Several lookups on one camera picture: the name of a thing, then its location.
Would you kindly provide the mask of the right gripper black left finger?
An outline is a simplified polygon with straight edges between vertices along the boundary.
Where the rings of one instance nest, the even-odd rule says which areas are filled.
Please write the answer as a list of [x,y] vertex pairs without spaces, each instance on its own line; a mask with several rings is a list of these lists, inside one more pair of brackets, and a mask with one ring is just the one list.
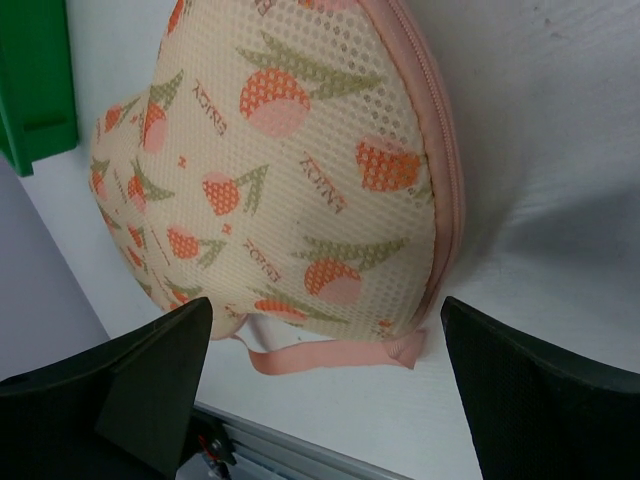
[[128,334],[1,383],[4,479],[173,479],[213,321],[193,300]]

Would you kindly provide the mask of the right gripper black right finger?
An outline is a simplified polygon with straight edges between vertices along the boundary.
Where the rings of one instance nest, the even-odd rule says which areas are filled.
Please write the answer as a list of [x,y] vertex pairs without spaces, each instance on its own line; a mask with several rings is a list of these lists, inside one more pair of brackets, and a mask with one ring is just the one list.
[[636,479],[639,376],[447,297],[453,367],[485,479]]

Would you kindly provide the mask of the peach patterned mesh laundry bag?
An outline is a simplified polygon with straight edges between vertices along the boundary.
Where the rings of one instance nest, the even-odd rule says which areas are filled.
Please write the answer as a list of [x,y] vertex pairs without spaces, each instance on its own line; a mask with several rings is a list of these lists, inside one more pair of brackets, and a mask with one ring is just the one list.
[[412,368],[462,236],[449,102],[400,1],[177,2],[89,186],[161,309],[208,299],[215,340],[257,315],[318,335],[252,352],[266,375]]

